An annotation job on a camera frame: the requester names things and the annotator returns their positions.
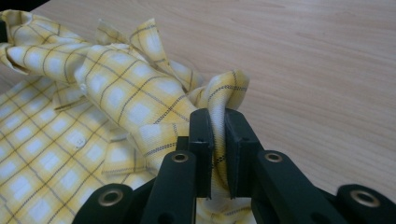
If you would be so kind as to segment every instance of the cloth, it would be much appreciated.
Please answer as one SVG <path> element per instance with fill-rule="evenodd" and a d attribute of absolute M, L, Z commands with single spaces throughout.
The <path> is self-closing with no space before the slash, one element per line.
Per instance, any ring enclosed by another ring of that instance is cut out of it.
<path fill-rule="evenodd" d="M 189 116 L 207 107 L 215 136 L 213 200 L 198 223 L 247 223 L 249 200 L 229 200 L 224 108 L 248 87 L 239 70 L 202 77 L 166 56 L 155 20 L 126 37 L 99 22 L 96 44 L 28 12 L 0 13 L 8 42 L 0 61 L 26 80 L 0 96 L 0 222 L 70 223 L 109 183 L 133 189 L 188 136 Z"/>

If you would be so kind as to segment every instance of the yellow plaid shirt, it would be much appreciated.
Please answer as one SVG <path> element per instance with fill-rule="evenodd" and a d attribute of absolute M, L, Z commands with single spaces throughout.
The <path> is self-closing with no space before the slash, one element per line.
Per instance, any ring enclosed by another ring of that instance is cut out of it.
<path fill-rule="evenodd" d="M 224 108 L 242 103 L 248 78 L 202 77 L 164 53 L 154 20 L 128 37 L 100 21 L 96 44 L 28 12 L 0 12 L 1 62 L 27 75 L 0 96 L 0 223 L 70 223 L 96 189 L 153 178 L 190 113 L 207 107 L 215 135 L 213 200 L 201 223 L 247 223 L 249 200 L 229 200 Z"/>

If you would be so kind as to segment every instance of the wrinkled fabric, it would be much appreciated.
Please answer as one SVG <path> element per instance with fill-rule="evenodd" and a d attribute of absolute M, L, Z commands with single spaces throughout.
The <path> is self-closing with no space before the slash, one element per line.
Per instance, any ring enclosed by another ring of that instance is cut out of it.
<path fill-rule="evenodd" d="M 103 185 L 141 186 L 188 136 L 198 108 L 209 110 L 215 153 L 213 199 L 198 200 L 197 221 L 246 223 L 249 200 L 228 199 L 224 109 L 241 105 L 247 76 L 233 70 L 202 86 L 168 59 L 155 20 L 129 37 L 100 21 L 93 44 L 28 12 L 0 17 L 0 61 L 27 76 L 0 96 L 2 223 L 70 223 Z"/>

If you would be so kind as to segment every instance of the wooden table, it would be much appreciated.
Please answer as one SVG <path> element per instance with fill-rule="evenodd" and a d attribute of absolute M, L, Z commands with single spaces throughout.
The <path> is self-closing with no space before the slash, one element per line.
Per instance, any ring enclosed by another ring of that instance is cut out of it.
<path fill-rule="evenodd" d="M 396 2 L 50 0 L 34 13 L 92 40 L 156 18 L 173 60 L 250 75 L 240 107 L 265 148 L 318 187 L 359 183 L 396 202 Z M 1 90 L 19 79 L 0 67 Z"/>

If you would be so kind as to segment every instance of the metal ring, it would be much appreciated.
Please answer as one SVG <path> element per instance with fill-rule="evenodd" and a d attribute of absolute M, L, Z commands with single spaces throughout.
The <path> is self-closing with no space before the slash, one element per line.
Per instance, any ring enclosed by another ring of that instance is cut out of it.
<path fill-rule="evenodd" d="M 373 194 L 364 190 L 360 190 L 360 189 L 352 190 L 350 191 L 350 196 L 357 203 L 360 203 L 367 207 L 378 207 L 381 204 L 381 202 Z"/>
<path fill-rule="evenodd" d="M 189 156 L 183 153 L 178 153 L 172 156 L 172 161 L 175 162 L 184 162 L 189 159 Z"/>
<path fill-rule="evenodd" d="M 283 158 L 279 154 L 276 154 L 274 152 L 270 152 L 270 153 L 265 154 L 265 159 L 267 159 L 268 161 L 271 161 L 271 162 L 281 162 L 281 161 L 283 161 Z"/>
<path fill-rule="evenodd" d="M 111 200 L 107 199 L 106 196 L 110 194 L 115 194 L 116 197 Z M 120 189 L 108 189 L 99 196 L 98 202 L 100 205 L 104 207 L 108 207 L 116 203 L 119 203 L 122 197 L 123 197 L 123 193 Z"/>

